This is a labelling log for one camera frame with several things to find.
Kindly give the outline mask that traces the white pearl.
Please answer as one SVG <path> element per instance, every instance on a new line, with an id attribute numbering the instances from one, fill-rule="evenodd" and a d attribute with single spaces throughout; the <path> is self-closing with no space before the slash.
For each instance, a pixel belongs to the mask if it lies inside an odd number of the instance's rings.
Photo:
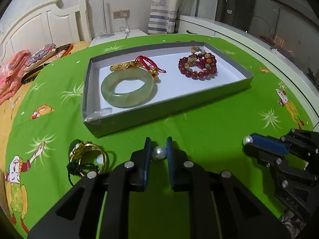
<path id="1" fill-rule="evenodd" d="M 243 138 L 243 145 L 246 145 L 246 144 L 252 144 L 253 143 L 253 138 L 252 136 L 250 135 L 247 135 Z"/>
<path id="2" fill-rule="evenodd" d="M 163 160 L 167 156 L 167 151 L 165 147 L 157 146 L 152 152 L 152 157 L 154 160 Z"/>

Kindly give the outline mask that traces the gold ring bangle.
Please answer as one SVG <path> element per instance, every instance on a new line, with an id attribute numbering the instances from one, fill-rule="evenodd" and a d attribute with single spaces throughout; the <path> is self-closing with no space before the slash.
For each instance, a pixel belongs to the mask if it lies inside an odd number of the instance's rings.
<path id="1" fill-rule="evenodd" d="M 109 156 L 102 147 L 90 141 L 73 140 L 68 150 L 68 174 L 83 177 L 90 171 L 105 173 L 109 165 Z"/>

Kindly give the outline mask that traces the pale green jade bangle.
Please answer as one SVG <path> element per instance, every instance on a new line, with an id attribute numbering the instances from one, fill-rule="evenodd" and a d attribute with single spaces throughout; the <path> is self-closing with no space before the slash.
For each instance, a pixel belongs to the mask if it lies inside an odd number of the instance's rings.
<path id="1" fill-rule="evenodd" d="M 108 74 L 100 90 L 104 100 L 118 108 L 129 108 L 149 101 L 156 92 L 156 82 L 147 71 L 128 69 Z"/>

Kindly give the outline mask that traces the thin gold bangle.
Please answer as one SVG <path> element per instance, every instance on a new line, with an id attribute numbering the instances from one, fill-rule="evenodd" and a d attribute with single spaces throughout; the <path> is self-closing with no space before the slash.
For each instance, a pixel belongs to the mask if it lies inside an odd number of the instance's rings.
<path id="1" fill-rule="evenodd" d="M 110 71 L 115 72 L 115 71 L 130 69 L 130 68 L 141 68 L 141 67 L 143 67 L 143 64 L 141 62 L 129 61 L 129 62 L 119 63 L 119 64 L 110 66 Z"/>

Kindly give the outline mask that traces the plaid fabric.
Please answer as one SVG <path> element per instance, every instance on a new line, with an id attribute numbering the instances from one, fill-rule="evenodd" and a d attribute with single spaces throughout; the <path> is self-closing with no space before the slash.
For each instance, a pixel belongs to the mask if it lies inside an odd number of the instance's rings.
<path id="1" fill-rule="evenodd" d="M 292 239 L 296 238 L 306 225 L 288 209 L 284 210 L 279 220 L 288 229 Z"/>

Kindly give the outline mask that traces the green cartoon print cloth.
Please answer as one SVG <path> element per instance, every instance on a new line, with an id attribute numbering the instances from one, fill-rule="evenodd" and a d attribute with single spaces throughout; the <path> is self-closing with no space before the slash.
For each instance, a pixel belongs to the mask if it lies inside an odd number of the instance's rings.
<path id="1" fill-rule="evenodd" d="M 14 156 L 27 160 L 40 143 L 45 143 L 43 154 L 21 174 L 21 184 L 27 190 L 27 213 L 12 210 L 8 216 L 18 235 L 26 238 L 27 231 L 76 182 L 67 175 L 67 151 L 75 139 L 102 146 L 109 151 L 112 166 L 117 166 L 139 149 L 146 137 L 161 144 L 171 136 L 206 170 L 231 171 L 275 216 L 284 212 L 284 205 L 274 197 L 270 173 L 244 155 L 241 139 L 253 132 L 279 137 L 295 127 L 297 119 L 306 130 L 312 129 L 312 123 L 283 81 L 225 40 L 207 38 L 254 74 L 247 90 L 99 139 L 82 122 L 84 76 L 92 57 L 142 43 L 187 40 L 187 35 L 150 36 L 102 44 L 73 53 L 41 71 L 17 106 L 7 144 L 6 161 L 10 162 Z"/>

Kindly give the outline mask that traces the grey shallow tray box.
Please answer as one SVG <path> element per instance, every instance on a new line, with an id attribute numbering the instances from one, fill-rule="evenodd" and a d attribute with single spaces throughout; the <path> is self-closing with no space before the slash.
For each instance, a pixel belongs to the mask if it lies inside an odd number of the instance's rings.
<path id="1" fill-rule="evenodd" d="M 216 57 L 217 72 L 203 80 L 185 77 L 178 62 L 192 46 L 205 49 Z M 166 73 L 143 92 L 139 104 L 120 108 L 107 102 L 101 86 L 104 79 L 116 75 L 111 66 L 129 62 L 143 55 L 152 59 Z M 179 42 L 138 46 L 90 59 L 84 81 L 82 119 L 97 138 L 145 122 L 211 102 L 249 88 L 254 75 L 240 63 L 207 42 Z"/>

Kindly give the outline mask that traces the dark framed window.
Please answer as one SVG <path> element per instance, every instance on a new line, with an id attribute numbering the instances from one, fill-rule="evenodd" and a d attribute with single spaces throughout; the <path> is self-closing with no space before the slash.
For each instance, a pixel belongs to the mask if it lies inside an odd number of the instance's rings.
<path id="1" fill-rule="evenodd" d="M 318 81 L 318 18 L 307 0 L 218 0 L 215 19 L 269 44 Z"/>

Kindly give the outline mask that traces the black orange folded blanket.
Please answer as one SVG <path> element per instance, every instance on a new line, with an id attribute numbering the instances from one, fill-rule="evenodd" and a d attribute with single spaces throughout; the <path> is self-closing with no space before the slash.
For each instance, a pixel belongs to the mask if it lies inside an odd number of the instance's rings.
<path id="1" fill-rule="evenodd" d="M 49 58 L 48 60 L 46 60 L 45 62 L 43 62 L 42 64 L 40 64 L 36 68 L 34 68 L 33 70 L 31 70 L 30 72 L 25 72 L 25 74 L 21 80 L 22 84 L 27 84 L 27 83 L 35 80 L 35 78 L 38 76 L 40 71 L 45 66 L 49 65 L 50 63 L 53 63 L 54 61 L 56 61 L 62 57 L 67 56 L 70 53 L 70 51 L 72 50 L 72 48 L 73 48 L 72 44 L 66 44 L 66 45 L 57 47 L 56 53 L 54 56 L 52 56 L 51 58 Z"/>

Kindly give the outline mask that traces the folded pink quilt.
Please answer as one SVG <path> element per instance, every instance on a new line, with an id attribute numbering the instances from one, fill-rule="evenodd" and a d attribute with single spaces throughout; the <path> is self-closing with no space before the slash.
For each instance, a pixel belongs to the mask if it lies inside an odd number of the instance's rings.
<path id="1" fill-rule="evenodd" d="M 0 104 L 13 97 L 22 85 L 25 74 L 24 66 L 31 56 L 28 50 L 22 50 L 14 55 L 1 67 Z"/>

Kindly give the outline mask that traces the white window cabinet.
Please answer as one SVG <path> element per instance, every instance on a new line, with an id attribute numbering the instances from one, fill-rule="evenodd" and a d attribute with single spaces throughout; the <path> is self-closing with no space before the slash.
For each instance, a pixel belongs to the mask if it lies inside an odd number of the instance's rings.
<path id="1" fill-rule="evenodd" d="M 178 33 L 222 38 L 259 60 L 293 92 L 318 131 L 318 90 L 290 60 L 281 56 L 272 45 L 230 25 L 194 16 L 178 16 Z"/>

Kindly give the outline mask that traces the patterned pillow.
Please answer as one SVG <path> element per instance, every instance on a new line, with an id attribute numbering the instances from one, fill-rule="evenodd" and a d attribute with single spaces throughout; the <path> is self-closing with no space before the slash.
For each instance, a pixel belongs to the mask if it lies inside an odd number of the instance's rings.
<path id="1" fill-rule="evenodd" d="M 56 53 L 55 44 L 46 44 L 43 48 L 39 49 L 37 52 L 32 54 L 25 62 L 23 69 L 25 72 L 30 72 Z"/>

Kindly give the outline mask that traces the white nightstand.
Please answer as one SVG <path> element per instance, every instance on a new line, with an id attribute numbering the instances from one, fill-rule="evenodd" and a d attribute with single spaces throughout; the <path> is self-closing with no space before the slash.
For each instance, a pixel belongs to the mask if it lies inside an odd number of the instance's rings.
<path id="1" fill-rule="evenodd" d="M 120 40 L 120 39 L 140 37 L 140 36 L 147 36 L 147 34 L 140 29 L 130 30 L 129 33 L 125 33 L 124 31 L 115 32 L 115 33 L 109 34 L 106 37 L 95 37 L 91 41 L 90 47 L 100 45 L 103 43 L 107 43 L 107 42 L 113 42 L 113 41 Z"/>

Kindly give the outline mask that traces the white desk lamp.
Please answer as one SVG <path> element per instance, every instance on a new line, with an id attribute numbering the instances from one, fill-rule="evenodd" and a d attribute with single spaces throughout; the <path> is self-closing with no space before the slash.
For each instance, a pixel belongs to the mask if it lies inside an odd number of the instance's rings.
<path id="1" fill-rule="evenodd" d="M 103 20 L 103 30 L 97 36 L 97 39 L 104 39 L 110 38 L 114 36 L 114 33 L 109 33 L 107 29 L 107 22 L 106 22 L 106 12 L 105 12 L 105 3 L 104 0 L 101 0 L 101 9 L 102 9 L 102 20 Z"/>

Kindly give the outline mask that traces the sailboat print curtain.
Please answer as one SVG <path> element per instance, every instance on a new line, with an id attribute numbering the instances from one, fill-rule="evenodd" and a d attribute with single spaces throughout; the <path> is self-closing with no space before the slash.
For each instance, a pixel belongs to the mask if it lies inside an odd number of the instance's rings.
<path id="1" fill-rule="evenodd" d="M 175 30 L 177 15 L 187 0 L 151 0 L 148 34 L 170 34 Z"/>

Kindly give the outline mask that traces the white bed headboard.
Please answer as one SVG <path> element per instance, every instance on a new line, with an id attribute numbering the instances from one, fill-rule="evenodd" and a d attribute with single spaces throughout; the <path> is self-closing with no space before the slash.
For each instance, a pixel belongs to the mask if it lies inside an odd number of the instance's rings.
<path id="1" fill-rule="evenodd" d="M 1 64 L 21 50 L 37 52 L 46 44 L 61 46 L 92 41 L 87 0 L 67 9 L 49 0 L 26 12 L 1 36 Z"/>

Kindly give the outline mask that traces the wall power socket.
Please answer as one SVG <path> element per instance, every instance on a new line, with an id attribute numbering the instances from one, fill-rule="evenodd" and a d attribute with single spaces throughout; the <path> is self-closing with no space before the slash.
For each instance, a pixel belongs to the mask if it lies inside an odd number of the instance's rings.
<path id="1" fill-rule="evenodd" d="M 113 12 L 113 19 L 117 20 L 120 18 L 129 18 L 130 17 L 130 10 L 120 10 Z"/>

